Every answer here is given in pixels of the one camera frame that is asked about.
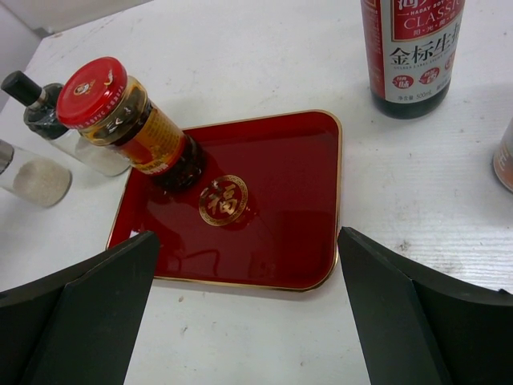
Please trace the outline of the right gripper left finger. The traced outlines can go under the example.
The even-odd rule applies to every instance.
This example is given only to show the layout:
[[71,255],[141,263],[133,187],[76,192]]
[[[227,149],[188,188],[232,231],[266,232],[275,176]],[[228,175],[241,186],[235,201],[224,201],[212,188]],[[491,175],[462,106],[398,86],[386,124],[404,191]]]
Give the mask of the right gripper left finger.
[[160,251],[131,237],[1,293],[3,384],[122,384]]

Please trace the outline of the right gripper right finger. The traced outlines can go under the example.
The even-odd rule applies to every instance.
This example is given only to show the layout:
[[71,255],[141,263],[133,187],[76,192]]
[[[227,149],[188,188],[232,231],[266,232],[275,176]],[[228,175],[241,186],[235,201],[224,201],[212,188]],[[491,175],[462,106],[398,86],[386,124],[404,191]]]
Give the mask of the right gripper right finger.
[[350,227],[337,245],[372,384],[510,384],[512,295],[460,281]]

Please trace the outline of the silver-lid glass salt shaker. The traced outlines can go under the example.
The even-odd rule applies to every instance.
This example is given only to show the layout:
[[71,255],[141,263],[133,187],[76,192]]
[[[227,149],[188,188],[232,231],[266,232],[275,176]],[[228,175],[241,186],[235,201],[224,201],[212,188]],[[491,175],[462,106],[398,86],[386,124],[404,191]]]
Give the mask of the silver-lid glass salt shaker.
[[1,140],[1,188],[31,204],[50,208],[67,194],[71,171],[52,159]]

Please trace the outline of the white-lid seasoning jar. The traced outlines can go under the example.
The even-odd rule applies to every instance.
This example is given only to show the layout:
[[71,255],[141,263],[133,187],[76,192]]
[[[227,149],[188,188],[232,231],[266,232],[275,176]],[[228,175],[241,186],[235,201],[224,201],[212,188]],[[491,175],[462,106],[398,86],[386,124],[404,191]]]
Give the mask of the white-lid seasoning jar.
[[513,120],[510,120],[506,131],[493,155],[493,169],[501,184],[510,192],[513,191]]

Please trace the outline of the black-cap glass shaker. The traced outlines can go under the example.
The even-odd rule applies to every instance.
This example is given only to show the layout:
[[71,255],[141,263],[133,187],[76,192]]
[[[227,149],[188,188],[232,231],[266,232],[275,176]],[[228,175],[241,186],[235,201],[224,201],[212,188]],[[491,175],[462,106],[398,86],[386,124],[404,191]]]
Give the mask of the black-cap glass shaker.
[[25,106],[25,125],[68,156],[109,177],[118,176],[130,168],[119,153],[94,146],[77,130],[59,122],[56,107],[63,89],[61,83],[40,86],[23,72],[14,71],[4,78],[1,89]]

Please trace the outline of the red-lid chili oil jar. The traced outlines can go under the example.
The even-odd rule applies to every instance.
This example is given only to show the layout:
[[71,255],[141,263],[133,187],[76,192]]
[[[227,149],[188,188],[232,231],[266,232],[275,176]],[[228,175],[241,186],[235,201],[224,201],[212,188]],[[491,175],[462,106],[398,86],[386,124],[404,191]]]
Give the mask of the red-lid chili oil jar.
[[65,83],[57,107],[61,124],[91,144],[125,157],[166,191],[183,191],[202,175],[201,146],[150,99],[114,57],[80,67]]

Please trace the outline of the soy sauce bottle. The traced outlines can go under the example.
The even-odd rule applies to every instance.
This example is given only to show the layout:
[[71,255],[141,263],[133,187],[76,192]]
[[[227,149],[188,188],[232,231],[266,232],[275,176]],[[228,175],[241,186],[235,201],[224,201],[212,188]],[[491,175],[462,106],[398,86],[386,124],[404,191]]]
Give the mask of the soy sauce bottle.
[[465,1],[360,4],[375,106],[400,120],[432,112],[450,88]]

